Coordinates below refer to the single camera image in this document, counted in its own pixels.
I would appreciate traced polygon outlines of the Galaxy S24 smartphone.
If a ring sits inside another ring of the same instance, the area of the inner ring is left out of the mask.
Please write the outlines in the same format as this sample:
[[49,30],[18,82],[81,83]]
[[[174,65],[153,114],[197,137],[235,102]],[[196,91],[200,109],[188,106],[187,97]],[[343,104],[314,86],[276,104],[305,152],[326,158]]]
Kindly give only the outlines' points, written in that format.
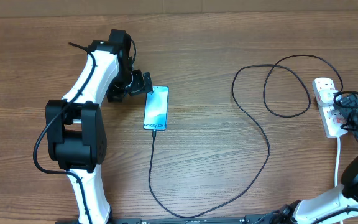
[[167,86],[153,86],[145,100],[144,124],[146,130],[164,131],[167,128]]

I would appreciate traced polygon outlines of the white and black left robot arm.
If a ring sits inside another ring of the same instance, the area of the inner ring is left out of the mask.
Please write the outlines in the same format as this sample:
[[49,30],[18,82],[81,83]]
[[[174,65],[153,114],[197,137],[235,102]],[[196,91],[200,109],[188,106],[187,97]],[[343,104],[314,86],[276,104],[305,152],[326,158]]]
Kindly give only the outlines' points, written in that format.
[[107,41],[82,47],[86,65],[71,90],[45,107],[48,154],[58,163],[53,174],[69,178],[79,217],[76,223],[112,223],[112,208],[104,193],[101,164],[107,150],[101,105],[121,102],[125,96],[152,91],[150,73],[134,69],[131,36],[113,29]]

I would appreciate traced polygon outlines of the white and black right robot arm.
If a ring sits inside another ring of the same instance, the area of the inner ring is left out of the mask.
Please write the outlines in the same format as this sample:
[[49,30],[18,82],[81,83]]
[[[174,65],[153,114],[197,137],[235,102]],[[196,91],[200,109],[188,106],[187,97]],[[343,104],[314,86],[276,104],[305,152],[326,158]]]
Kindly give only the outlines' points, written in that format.
[[[358,92],[334,100],[346,123],[342,126],[358,138]],[[341,183],[309,200],[298,200],[283,206],[272,215],[270,223],[336,223],[358,217],[358,156],[346,167]]]

